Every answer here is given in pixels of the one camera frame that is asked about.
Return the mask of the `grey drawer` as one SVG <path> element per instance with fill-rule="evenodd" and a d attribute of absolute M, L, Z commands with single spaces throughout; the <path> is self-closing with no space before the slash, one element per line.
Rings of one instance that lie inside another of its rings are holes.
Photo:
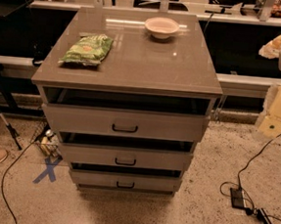
<path fill-rule="evenodd" d="M 44 104 L 54 131 L 200 142 L 207 117 Z"/>
<path fill-rule="evenodd" d="M 141 151 L 128 148 L 85 147 L 77 144 L 60 144 L 60 152 L 64 160 L 93 164 L 105 164 L 149 169 L 188 169 L 192 155 L 162 151 Z"/>
<path fill-rule="evenodd" d="M 73 183 L 81 186 L 107 187 L 115 189 L 137 189 L 144 191 L 177 192 L 181 179 L 171 177 L 138 174 L 115 174 L 105 172 L 93 172 L 82 170 L 70 170 L 70 177 Z"/>

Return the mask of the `black power adapter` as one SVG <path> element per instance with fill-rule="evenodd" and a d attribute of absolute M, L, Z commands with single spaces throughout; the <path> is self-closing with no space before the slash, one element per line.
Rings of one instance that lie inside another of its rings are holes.
<path fill-rule="evenodd" d="M 231 188 L 230 189 L 230 199 L 232 203 L 232 207 L 237 209 L 244 209 L 245 208 L 245 202 L 243 198 L 243 192 L 239 189 Z"/>

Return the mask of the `blue tape cross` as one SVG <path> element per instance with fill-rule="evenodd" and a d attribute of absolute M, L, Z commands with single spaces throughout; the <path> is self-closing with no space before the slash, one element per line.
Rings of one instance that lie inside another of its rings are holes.
<path fill-rule="evenodd" d="M 51 160 L 49 157 L 45 158 L 45 169 L 39 174 L 36 178 L 34 178 L 33 183 L 39 184 L 44 178 L 48 177 L 51 183 L 56 181 L 56 174 L 54 168 L 63 161 L 60 157 Z"/>

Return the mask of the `white bowl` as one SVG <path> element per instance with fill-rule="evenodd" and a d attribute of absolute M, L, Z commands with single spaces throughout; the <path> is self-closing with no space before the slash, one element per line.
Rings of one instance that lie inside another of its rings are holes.
<path fill-rule="evenodd" d="M 144 25 L 156 39 L 168 39 L 179 30 L 179 24 L 168 18 L 149 18 Z"/>

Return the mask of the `green chip bag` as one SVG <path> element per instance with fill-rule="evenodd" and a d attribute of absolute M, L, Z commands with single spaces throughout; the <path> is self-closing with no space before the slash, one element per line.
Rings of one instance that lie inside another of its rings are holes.
<path fill-rule="evenodd" d="M 109 54 L 114 40 L 106 34 L 83 36 L 60 58 L 64 64 L 97 66 Z"/>

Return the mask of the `grey drawer cabinet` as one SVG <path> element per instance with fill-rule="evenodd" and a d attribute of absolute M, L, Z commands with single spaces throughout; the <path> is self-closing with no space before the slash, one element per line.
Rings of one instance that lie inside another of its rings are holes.
<path fill-rule="evenodd" d="M 144 22 L 155 15 L 144 10 L 80 9 L 32 77 L 43 105 L 174 113 L 210 119 L 212 106 L 220 98 L 222 90 L 198 19 L 190 14 L 172 15 L 172 19 L 179 24 L 178 33 L 167 41 L 158 41 L 144 26 Z M 83 33 L 106 34 L 114 40 L 109 54 L 97 68 L 76 67 L 60 62 L 63 54 Z M 59 144 L 72 143 L 94 148 L 117 147 L 193 155 L 199 143 L 54 132 Z M 186 171 L 65 161 L 70 170 L 149 177 L 182 179 Z M 92 187 L 76 185 L 81 188 Z M 104 186 L 92 188 L 115 189 Z"/>

